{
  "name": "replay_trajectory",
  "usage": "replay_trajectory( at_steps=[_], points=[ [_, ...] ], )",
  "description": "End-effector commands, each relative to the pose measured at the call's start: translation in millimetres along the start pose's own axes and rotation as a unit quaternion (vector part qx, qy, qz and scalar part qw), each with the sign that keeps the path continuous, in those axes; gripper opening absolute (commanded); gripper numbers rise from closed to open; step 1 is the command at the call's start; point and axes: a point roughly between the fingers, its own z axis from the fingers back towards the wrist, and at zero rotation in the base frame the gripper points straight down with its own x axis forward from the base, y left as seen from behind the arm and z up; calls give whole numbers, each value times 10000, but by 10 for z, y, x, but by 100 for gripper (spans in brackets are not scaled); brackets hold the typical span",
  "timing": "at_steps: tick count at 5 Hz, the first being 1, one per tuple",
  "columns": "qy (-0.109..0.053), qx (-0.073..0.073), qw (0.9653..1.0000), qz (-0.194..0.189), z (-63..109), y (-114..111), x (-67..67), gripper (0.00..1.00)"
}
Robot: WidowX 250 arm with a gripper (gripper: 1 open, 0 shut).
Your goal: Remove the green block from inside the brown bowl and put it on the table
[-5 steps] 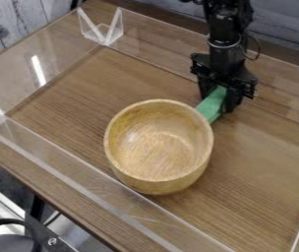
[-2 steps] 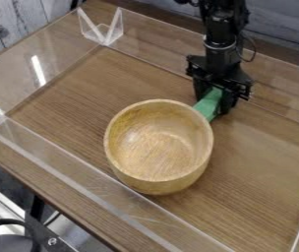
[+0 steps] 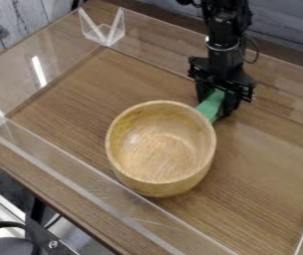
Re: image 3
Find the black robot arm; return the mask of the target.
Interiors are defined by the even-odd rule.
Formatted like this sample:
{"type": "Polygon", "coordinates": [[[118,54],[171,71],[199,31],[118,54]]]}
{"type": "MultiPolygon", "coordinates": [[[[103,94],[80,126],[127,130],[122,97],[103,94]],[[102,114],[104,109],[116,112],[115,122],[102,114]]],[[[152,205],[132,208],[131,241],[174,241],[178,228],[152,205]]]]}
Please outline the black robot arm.
{"type": "Polygon", "coordinates": [[[251,25],[253,12],[249,0],[175,0],[202,10],[207,26],[205,46],[206,57],[191,56],[187,75],[195,82],[199,105],[197,109],[214,123],[229,117],[242,101],[253,102],[257,83],[245,72],[246,44],[254,43],[246,36],[251,25]]]}

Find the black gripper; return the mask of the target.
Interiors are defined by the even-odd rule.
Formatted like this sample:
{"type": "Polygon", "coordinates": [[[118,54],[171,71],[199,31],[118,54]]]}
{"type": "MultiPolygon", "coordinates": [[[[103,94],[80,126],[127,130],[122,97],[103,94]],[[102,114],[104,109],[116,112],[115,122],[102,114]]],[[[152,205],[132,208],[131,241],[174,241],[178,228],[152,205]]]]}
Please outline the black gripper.
{"type": "Polygon", "coordinates": [[[214,93],[222,90],[225,99],[222,115],[229,117],[238,109],[241,101],[253,101],[255,82],[243,70],[246,61],[246,44],[238,42],[231,48],[207,46],[207,57],[190,57],[187,75],[195,80],[195,92],[202,103],[214,93]]]}

